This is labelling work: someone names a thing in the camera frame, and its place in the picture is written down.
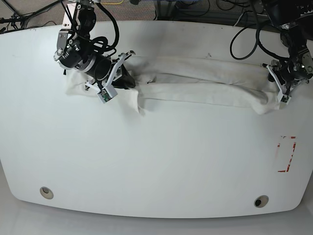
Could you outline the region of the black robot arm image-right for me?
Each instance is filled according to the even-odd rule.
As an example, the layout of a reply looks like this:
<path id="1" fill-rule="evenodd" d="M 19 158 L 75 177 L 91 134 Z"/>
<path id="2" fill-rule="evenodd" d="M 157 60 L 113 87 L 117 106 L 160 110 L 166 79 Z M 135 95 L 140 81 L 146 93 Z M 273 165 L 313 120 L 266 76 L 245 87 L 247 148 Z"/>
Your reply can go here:
<path id="1" fill-rule="evenodd" d="M 259 44 L 260 48 L 276 60 L 267 66 L 268 79 L 279 88 L 278 100 L 286 103 L 291 92 L 313 77 L 313 58 L 307 39 L 298 23 L 313 15 L 311 0 L 262 0 L 261 4 L 271 22 L 280 31 L 280 40 L 288 49 L 289 57 L 276 55 Z"/>

